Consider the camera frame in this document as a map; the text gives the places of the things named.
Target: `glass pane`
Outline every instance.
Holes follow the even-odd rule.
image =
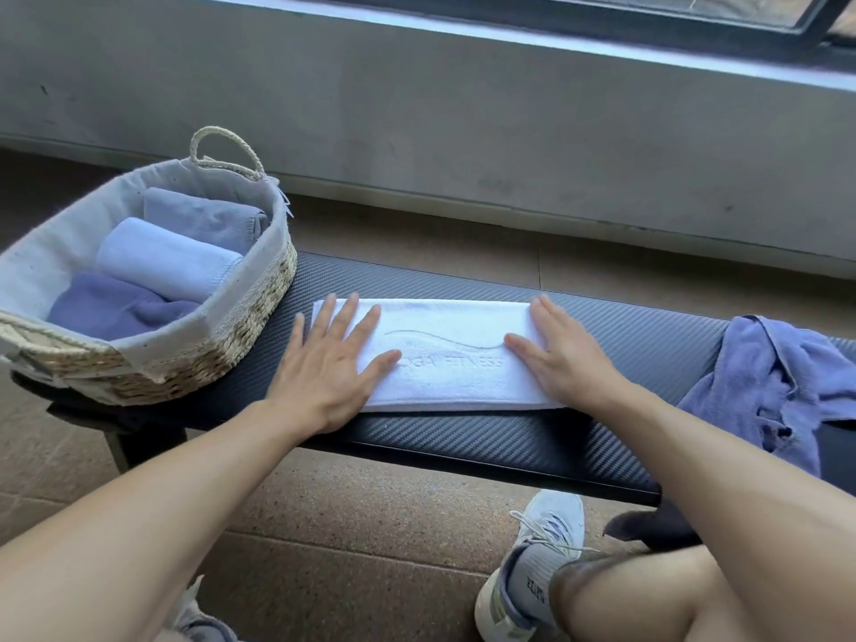
[[[622,7],[641,7],[710,20],[736,20],[755,25],[792,27],[811,0],[583,0]]]
[[[840,33],[842,36],[856,38],[856,0],[848,4],[848,7],[844,9],[844,13],[838,16],[838,20],[832,25],[830,31]]]

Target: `bench leg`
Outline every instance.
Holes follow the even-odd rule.
[[[105,432],[107,445],[113,454],[113,461],[119,473],[130,471],[152,457],[165,453],[187,442],[184,428],[169,428],[161,424],[143,427],[133,435],[120,435],[118,432]]]

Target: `concrete wall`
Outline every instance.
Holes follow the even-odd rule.
[[[219,124],[304,193],[856,260],[851,92],[222,1],[0,5],[5,144],[184,156]]]

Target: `folded towel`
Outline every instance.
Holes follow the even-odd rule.
[[[167,300],[201,304],[241,259],[222,247],[126,218],[101,243],[95,271],[148,288]]]
[[[814,431],[821,423],[856,420],[856,365],[816,331],[755,315],[735,317],[713,371],[678,407],[819,476]],[[615,516],[604,533],[641,540],[655,551],[700,542],[668,497],[657,511]]]
[[[143,192],[143,218],[159,227],[238,254],[247,254],[267,227],[257,207],[209,200],[150,187]]]
[[[167,302],[134,284],[80,272],[71,278],[69,289],[50,307],[48,322],[110,341],[155,331],[198,306],[195,302]]]
[[[343,304],[339,300],[337,312]],[[543,344],[529,304],[360,300],[351,328],[375,304],[382,307],[380,322],[359,355],[358,369],[390,349],[401,349],[402,357],[369,398],[368,412],[560,407],[502,343],[512,332]],[[316,302],[313,322],[320,307]]]

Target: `bench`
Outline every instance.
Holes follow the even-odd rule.
[[[155,406],[110,407],[70,389],[15,374],[17,384],[50,401],[49,412],[104,431],[116,464],[127,470],[186,441],[185,428],[208,431],[264,397],[294,314],[335,292],[371,298],[528,301],[540,290],[461,279],[374,263],[301,253],[294,283],[251,352],[225,377]],[[621,373],[677,403],[713,367],[722,320],[575,295],[551,293],[597,338]],[[856,360],[856,341],[834,338]],[[856,431],[818,431],[823,478],[856,495]],[[360,414],[342,430],[304,446],[377,461],[568,490],[656,505],[657,483],[603,425],[573,410]]]

